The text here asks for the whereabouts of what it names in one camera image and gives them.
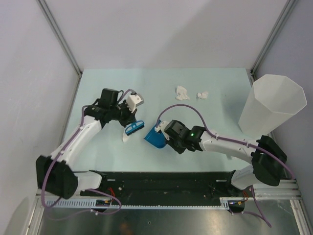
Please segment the blue hand brush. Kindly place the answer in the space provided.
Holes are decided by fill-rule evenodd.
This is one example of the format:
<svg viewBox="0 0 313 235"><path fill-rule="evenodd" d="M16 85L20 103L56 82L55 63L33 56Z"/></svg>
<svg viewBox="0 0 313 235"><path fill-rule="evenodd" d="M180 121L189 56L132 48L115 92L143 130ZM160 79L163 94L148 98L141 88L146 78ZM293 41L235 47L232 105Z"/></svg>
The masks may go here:
<svg viewBox="0 0 313 235"><path fill-rule="evenodd" d="M127 136L129 136L129 135L135 133L136 131L138 131L138 130L144 128L144 126L145 126L145 123L144 123L144 121L142 121L142 120L138 120L138 121L136 121L136 122L133 122L133 123L131 123L130 125L128 125L128 126L125 128L125 134L126 134Z"/></svg>

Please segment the blue dustpan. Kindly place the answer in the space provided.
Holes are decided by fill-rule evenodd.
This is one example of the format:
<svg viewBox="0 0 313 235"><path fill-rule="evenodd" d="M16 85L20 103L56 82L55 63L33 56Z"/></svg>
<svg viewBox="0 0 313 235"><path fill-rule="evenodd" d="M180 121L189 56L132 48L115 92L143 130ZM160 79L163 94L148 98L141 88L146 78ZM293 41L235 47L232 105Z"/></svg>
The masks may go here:
<svg viewBox="0 0 313 235"><path fill-rule="evenodd" d="M166 146L166 138L162 132L157 132L155 128L161 123L161 120L157 122L153 126L153 128L150 129L150 131L147 133L147 135L144 137L144 140L153 145L154 147L161 149Z"/></svg>

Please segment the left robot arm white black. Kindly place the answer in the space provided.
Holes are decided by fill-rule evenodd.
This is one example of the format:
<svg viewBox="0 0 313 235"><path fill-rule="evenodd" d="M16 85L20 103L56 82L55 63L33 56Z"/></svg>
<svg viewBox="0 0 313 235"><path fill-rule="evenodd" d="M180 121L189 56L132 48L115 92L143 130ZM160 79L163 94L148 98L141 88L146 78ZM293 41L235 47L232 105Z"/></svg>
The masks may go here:
<svg viewBox="0 0 313 235"><path fill-rule="evenodd" d="M50 155L37 158L38 188L63 199L87 189L104 195L108 190L104 174L96 170L76 173L72 168L86 145L106 124L118 121L127 127L136 122L137 108L143 102L142 96L132 89L124 92L104 88L98 99L82 107L80 123L72 135Z"/></svg>

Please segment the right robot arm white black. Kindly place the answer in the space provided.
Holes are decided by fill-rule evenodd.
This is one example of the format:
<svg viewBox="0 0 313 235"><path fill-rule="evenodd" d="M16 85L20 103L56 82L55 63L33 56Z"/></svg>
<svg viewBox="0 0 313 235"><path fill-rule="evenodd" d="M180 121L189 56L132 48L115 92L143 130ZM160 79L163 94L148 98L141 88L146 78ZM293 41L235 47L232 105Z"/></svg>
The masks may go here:
<svg viewBox="0 0 313 235"><path fill-rule="evenodd" d="M226 141L221 137L210 136L204 127L188 129L177 120L163 121L158 128L166 143L179 154L185 150L217 152L247 162L249 165L243 169L230 172L225 184L225 190L230 196L238 196L248 186L258 183L276 187L283 179L284 168L280 162L285 163L287 156L268 136L261 136L259 140L248 143Z"/></svg>

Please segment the paper scrap centre back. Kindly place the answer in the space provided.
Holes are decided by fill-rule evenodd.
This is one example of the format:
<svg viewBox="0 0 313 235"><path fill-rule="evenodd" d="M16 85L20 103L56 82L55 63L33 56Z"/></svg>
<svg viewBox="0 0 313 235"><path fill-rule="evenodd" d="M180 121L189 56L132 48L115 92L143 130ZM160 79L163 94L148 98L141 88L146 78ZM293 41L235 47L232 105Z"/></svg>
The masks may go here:
<svg viewBox="0 0 313 235"><path fill-rule="evenodd" d="M129 135L126 133L126 131L123 131L123 135L122 135L122 141L125 143L127 142L129 139Z"/></svg>

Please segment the paper scrap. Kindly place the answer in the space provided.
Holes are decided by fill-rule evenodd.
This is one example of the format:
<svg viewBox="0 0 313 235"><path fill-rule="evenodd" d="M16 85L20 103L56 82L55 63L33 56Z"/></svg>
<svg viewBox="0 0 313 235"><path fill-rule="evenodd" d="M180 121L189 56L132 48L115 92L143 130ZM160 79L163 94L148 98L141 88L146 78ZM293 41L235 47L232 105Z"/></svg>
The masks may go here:
<svg viewBox="0 0 313 235"><path fill-rule="evenodd" d="M208 92L201 92L201 93L197 93L197 99L207 99L208 98Z"/></svg>
<svg viewBox="0 0 313 235"><path fill-rule="evenodd" d="M187 94L187 90L183 86L177 86L176 100L190 100L190 97Z"/></svg>
<svg viewBox="0 0 313 235"><path fill-rule="evenodd" d="M126 131L123 131L123 135L122 135L122 141L125 143L127 142L129 139L129 135L126 133Z"/></svg>

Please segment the paper scrap back middle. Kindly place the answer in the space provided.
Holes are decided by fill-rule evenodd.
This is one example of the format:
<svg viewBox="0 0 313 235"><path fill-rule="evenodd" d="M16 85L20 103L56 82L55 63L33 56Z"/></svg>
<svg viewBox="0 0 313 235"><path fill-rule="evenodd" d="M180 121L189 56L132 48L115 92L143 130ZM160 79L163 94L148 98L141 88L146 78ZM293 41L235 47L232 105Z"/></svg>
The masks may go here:
<svg viewBox="0 0 313 235"><path fill-rule="evenodd" d="M190 97L187 94L187 90L183 86L177 86L176 100L190 100Z"/></svg>

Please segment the paper scrap back right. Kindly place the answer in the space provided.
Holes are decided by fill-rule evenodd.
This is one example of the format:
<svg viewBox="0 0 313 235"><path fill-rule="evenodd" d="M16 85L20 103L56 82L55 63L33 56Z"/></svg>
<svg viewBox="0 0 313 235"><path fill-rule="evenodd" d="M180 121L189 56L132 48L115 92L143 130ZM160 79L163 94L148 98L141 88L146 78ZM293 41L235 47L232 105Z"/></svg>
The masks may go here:
<svg viewBox="0 0 313 235"><path fill-rule="evenodd" d="M201 92L201 93L197 93L197 99L207 99L208 98L208 92Z"/></svg>

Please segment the white translucent waste bin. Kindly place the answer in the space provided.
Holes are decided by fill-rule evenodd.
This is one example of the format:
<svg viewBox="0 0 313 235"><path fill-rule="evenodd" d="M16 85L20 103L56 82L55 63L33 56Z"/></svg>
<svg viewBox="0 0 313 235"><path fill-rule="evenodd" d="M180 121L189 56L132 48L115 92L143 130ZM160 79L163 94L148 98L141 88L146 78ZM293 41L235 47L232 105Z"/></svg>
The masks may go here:
<svg viewBox="0 0 313 235"><path fill-rule="evenodd" d="M272 132L306 105L300 85L283 75L265 74L253 83L238 124L244 134L257 138Z"/></svg>

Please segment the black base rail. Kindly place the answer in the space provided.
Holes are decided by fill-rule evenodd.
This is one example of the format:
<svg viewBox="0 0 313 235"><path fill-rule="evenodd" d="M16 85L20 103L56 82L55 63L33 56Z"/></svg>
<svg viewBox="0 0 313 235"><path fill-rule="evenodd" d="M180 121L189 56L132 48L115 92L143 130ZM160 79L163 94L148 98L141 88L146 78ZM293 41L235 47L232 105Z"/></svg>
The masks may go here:
<svg viewBox="0 0 313 235"><path fill-rule="evenodd" d="M229 190L230 172L102 172L104 177L95 192L81 196L99 196L113 192L124 206L219 206L220 198L251 196L244 190Z"/></svg>

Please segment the left aluminium frame post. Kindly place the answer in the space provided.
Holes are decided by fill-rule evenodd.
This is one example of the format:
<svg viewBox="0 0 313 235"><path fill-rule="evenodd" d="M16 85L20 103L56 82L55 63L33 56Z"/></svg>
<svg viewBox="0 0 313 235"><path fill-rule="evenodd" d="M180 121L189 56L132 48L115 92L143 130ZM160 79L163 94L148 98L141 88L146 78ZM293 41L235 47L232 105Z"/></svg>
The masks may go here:
<svg viewBox="0 0 313 235"><path fill-rule="evenodd" d="M79 78L82 76L82 70L80 69L74 54L72 50L70 49L62 31L61 28L59 27L52 11L50 10L47 2L45 0L36 0L40 10L42 11L44 17L46 18L46 21L48 22L52 32L54 33L57 41L59 42L61 49L63 50L65 56L69 60L71 66L73 67L74 71L78 75Z"/></svg>

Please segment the aluminium frame post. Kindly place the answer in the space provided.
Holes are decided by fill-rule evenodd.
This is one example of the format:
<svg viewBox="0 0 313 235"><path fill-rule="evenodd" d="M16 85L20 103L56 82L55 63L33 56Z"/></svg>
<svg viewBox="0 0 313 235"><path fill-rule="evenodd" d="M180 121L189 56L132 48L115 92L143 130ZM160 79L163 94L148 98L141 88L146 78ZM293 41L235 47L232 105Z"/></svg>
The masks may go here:
<svg viewBox="0 0 313 235"><path fill-rule="evenodd" d="M289 19L291 13L293 12L298 2L299 2L298 0L286 1L286 4L284 5L272 30L270 31L270 34L265 41L265 44L263 45L261 51L259 52L255 62L253 63L252 68L250 69L250 73L252 75L255 75L256 72L258 71L259 67L261 66L262 62L266 58L267 54L269 53L275 40L278 38L281 30L283 29L284 25L286 24L287 20Z"/></svg>
<svg viewBox="0 0 313 235"><path fill-rule="evenodd" d="M71 66L73 67L74 71L78 75L79 78L82 76L82 70L80 69L74 54L72 50L70 49L62 31L61 28L59 27L52 11L50 10L47 2L45 0L36 0L40 10L42 11L44 17L46 18L46 21L48 22L52 32L54 33L57 41L59 42L61 49L63 50L65 56L69 60Z"/></svg>

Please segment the aluminium frame rail right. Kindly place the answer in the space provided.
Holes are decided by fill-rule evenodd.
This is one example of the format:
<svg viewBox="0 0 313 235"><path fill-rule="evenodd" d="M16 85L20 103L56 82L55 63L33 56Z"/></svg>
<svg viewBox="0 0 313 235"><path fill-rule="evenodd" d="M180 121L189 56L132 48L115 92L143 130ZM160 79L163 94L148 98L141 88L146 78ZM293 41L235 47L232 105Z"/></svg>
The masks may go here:
<svg viewBox="0 0 313 235"><path fill-rule="evenodd" d="M261 200L301 200L300 192L296 180L281 180L276 187L265 184L255 184L254 192L257 199Z"/></svg>

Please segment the right aluminium frame post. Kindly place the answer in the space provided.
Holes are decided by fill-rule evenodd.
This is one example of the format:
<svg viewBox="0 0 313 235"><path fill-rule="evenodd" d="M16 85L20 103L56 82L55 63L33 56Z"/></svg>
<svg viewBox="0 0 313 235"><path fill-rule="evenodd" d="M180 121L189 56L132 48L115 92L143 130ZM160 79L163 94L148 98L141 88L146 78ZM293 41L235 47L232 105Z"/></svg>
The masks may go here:
<svg viewBox="0 0 313 235"><path fill-rule="evenodd" d="M266 58L267 54L269 53L275 40L278 38L281 30L283 29L284 25L286 24L287 20L289 19L291 13L293 12L298 2L299 2L298 0L286 1L286 4L284 5L272 30L270 31L270 34L265 41L265 44L263 45L261 51L259 52L255 62L253 63L252 68L250 69L250 73L252 75L255 75L256 72L258 71L259 67L261 66L262 62Z"/></svg>

